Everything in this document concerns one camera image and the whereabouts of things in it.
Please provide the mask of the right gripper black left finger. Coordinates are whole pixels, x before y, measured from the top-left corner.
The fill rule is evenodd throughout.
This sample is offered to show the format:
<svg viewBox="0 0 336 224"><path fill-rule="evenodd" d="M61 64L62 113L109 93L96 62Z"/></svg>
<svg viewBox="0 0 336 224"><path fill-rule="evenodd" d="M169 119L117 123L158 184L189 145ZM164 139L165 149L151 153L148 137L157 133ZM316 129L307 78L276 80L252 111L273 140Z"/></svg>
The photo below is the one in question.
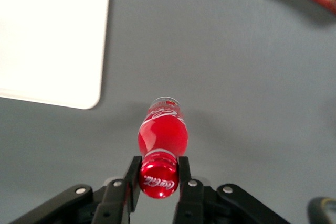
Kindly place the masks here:
<svg viewBox="0 0 336 224"><path fill-rule="evenodd" d="M99 190L74 185L12 223L129 223L140 194L138 172L142 157L135 156L124 177Z"/></svg>

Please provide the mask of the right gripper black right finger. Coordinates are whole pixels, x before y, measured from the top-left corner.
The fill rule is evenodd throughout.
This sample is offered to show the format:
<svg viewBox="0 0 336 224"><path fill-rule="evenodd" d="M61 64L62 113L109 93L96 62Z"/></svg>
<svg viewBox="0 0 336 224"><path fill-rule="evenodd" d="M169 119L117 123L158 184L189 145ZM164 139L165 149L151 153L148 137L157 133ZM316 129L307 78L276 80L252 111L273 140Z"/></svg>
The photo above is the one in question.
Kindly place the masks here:
<svg viewBox="0 0 336 224"><path fill-rule="evenodd" d="M288 223L235 184L217 189L192 178L189 159L179 157L180 197L173 223Z"/></svg>

